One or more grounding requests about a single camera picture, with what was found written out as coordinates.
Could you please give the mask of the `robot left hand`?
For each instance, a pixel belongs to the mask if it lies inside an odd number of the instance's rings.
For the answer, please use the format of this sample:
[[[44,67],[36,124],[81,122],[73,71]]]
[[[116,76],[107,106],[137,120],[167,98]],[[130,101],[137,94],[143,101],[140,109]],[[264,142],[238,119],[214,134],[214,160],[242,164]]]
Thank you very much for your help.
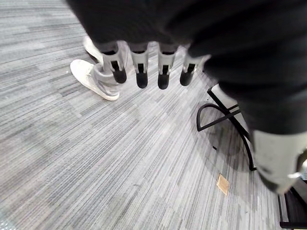
[[[158,43],[158,86],[168,87],[179,46],[180,78],[199,61],[234,99],[249,128],[258,173],[286,193],[307,167],[307,3],[304,0],[70,0],[98,64],[88,87],[108,99],[127,75],[118,43],[130,48],[137,84],[148,83],[149,42]]]

